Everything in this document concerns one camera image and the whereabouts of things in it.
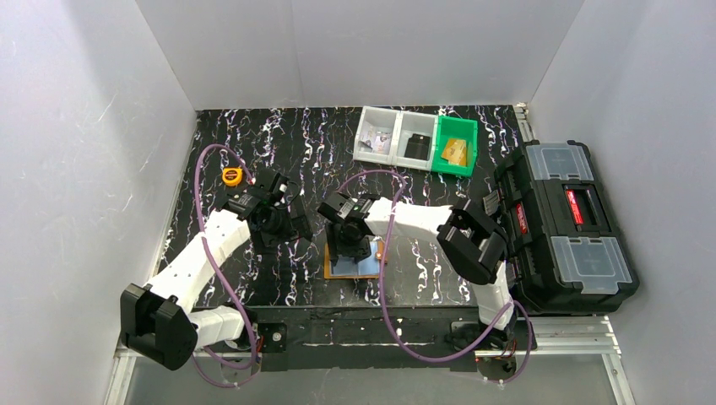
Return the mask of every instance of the red label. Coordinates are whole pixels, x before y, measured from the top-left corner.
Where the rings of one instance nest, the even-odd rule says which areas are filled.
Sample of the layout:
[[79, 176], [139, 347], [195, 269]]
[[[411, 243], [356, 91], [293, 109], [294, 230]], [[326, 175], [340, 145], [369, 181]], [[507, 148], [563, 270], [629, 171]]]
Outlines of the red label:
[[517, 204], [517, 221], [519, 222], [519, 230], [524, 234], [528, 232], [527, 218], [524, 217], [524, 208], [522, 204]]
[[584, 224], [582, 221], [582, 213], [579, 212], [579, 206], [577, 205], [577, 199], [574, 197], [572, 190], [567, 190], [567, 200], [569, 201], [569, 208], [572, 209], [572, 216], [574, 217], [574, 223], [577, 225]]

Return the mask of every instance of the orange tape measure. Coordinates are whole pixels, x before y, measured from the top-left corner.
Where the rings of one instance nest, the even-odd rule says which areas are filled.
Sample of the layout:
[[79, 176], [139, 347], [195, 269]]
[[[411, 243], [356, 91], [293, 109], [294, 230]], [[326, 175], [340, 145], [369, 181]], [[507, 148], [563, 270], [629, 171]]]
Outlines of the orange tape measure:
[[229, 187], [238, 186], [242, 177], [243, 173], [239, 167], [226, 167], [224, 173], [221, 174], [221, 180]]

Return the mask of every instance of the marble pattern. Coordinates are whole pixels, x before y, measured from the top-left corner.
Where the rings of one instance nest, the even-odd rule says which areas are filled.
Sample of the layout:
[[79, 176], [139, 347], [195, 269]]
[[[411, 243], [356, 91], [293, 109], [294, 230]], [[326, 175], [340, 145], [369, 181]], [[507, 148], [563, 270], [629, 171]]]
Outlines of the marble pattern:
[[[471, 179], [421, 170], [396, 168], [405, 176], [406, 203], [449, 205], [460, 197], [480, 199], [495, 186], [495, 166], [520, 142], [514, 110], [509, 105], [400, 107], [410, 111], [457, 116], [479, 123], [479, 153]], [[171, 228], [165, 241], [163, 268], [197, 234], [192, 189], [193, 170], [201, 150], [222, 143], [235, 150], [250, 170], [271, 166], [297, 181], [313, 226], [313, 242], [299, 240], [279, 247], [276, 256], [255, 255], [251, 244], [234, 252], [222, 267], [236, 292], [248, 305], [378, 305], [377, 280], [323, 278], [323, 217], [318, 204], [349, 176], [381, 167], [352, 159], [355, 129], [361, 108], [200, 111], [197, 131], [184, 172]], [[204, 163], [203, 211], [214, 205], [220, 172], [230, 162], [213, 152]], [[372, 192], [392, 197], [398, 182], [388, 175], [361, 178], [348, 187], [351, 195]], [[386, 266], [390, 305], [474, 305], [471, 289], [433, 244], [395, 238]], [[217, 306], [229, 299], [213, 278], [197, 306]]]

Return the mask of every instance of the robotic arm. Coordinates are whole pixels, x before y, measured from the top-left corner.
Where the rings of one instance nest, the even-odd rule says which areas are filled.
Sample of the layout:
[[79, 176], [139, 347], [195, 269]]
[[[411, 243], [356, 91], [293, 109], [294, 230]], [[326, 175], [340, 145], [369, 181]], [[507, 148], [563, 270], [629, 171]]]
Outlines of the robotic arm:
[[[359, 262], [371, 255], [369, 235], [385, 235], [393, 202], [371, 194], [350, 198], [335, 192], [318, 212], [326, 226], [332, 263], [339, 257]], [[452, 207], [425, 207], [399, 202], [395, 206], [393, 235], [438, 243], [460, 277], [472, 283], [480, 310], [480, 322], [488, 325], [499, 310], [512, 301], [507, 287], [507, 235], [480, 207], [462, 199]], [[516, 321], [510, 307], [495, 329], [505, 341]]]
[[262, 170], [243, 192], [227, 190], [200, 233], [167, 268], [146, 285], [129, 284], [120, 299], [121, 340], [128, 348], [176, 370], [192, 352], [241, 336], [244, 321], [238, 310], [220, 306], [192, 312], [204, 285], [214, 275], [203, 249], [206, 238], [221, 266], [239, 246], [251, 240], [254, 251], [267, 254], [286, 241], [312, 238], [301, 196], [284, 200], [290, 181]]

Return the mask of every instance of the gray floor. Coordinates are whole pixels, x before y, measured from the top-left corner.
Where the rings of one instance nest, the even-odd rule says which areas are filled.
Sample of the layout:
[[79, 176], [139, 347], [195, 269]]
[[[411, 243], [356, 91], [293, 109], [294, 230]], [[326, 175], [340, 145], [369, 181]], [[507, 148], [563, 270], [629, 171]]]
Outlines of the gray floor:
[[[200, 362], [220, 378], [212, 359]], [[225, 378], [244, 375], [227, 371]], [[609, 379], [599, 355], [532, 356], [529, 367], [501, 390], [483, 384], [477, 374], [439, 369], [294, 370], [263, 373], [245, 387], [215, 388], [204, 382], [191, 362], [171, 372], [151, 360], [137, 360], [128, 404], [613, 404]]]

